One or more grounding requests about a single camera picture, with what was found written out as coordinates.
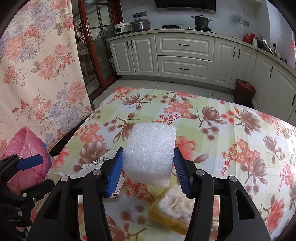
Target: stove burner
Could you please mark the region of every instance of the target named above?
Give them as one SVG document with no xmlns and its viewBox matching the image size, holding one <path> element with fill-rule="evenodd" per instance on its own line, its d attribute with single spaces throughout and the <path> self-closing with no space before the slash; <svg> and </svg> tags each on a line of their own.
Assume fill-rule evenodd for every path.
<svg viewBox="0 0 296 241">
<path fill-rule="evenodd" d="M 198 27 L 198 26 L 195 27 L 195 30 L 208 31 L 208 32 L 211 31 L 210 28 L 204 28 L 204 27 Z"/>
<path fill-rule="evenodd" d="M 177 25 L 162 25 L 161 28 L 162 29 L 168 29 L 168 28 L 179 29 L 179 26 L 177 26 Z"/>
</svg>

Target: floral tablecloth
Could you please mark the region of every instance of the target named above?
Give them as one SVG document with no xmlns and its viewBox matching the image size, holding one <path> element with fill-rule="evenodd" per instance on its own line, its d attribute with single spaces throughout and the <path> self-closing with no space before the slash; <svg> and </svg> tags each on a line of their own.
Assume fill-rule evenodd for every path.
<svg viewBox="0 0 296 241">
<path fill-rule="evenodd" d="M 175 125 L 176 146 L 183 157 L 214 177 L 235 175 L 260 211 L 271 238 L 279 236 L 296 211 L 296 127 L 229 102 L 182 92 L 118 87 L 78 129 L 47 177 L 78 172 L 82 164 L 124 147 L 139 121 Z M 118 198 L 104 199 L 113 240 L 184 240 L 148 218 L 148 208 L 163 188 L 123 176 Z M 175 184 L 173 169 L 170 185 Z M 36 203 L 32 218 L 42 202 Z M 217 196 L 210 240 L 217 237 L 218 216 Z M 81 239 L 86 240 L 82 204 L 79 224 Z"/>
</svg>

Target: tile floor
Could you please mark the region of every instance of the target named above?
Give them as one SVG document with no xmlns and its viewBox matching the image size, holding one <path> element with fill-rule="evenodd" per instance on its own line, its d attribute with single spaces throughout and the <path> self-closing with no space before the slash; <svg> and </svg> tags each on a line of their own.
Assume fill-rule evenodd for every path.
<svg viewBox="0 0 296 241">
<path fill-rule="evenodd" d="M 158 89 L 168 91 L 179 91 L 189 94 L 196 94 L 199 96 L 213 98 L 233 103 L 233 95 L 226 94 L 219 91 L 212 91 L 209 89 L 199 88 L 191 85 L 182 85 L 169 82 L 158 82 L 150 80 L 117 80 L 107 90 L 105 90 L 98 98 L 94 100 L 94 105 L 97 108 L 117 87 L 135 87 L 146 89 Z"/>
</svg>

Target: black drawer handle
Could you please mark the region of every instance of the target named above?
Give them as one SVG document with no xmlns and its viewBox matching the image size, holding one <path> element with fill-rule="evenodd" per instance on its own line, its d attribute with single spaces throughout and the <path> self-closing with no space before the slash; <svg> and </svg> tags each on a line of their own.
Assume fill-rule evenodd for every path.
<svg viewBox="0 0 296 241">
<path fill-rule="evenodd" d="M 271 71 L 273 70 L 273 66 L 271 67 L 270 71 L 269 71 L 269 78 L 271 78 Z"/>
<path fill-rule="evenodd" d="M 296 97 L 296 94 L 293 97 L 292 106 L 294 105 L 295 97 Z"/>
</svg>

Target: white foam block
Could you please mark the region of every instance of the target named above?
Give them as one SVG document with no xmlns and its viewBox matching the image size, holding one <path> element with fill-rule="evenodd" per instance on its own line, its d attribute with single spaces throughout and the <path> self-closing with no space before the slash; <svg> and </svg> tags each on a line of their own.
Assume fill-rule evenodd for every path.
<svg viewBox="0 0 296 241">
<path fill-rule="evenodd" d="M 135 182 L 169 185 L 177 128 L 156 122 L 138 122 L 123 150 L 123 170 Z"/>
</svg>

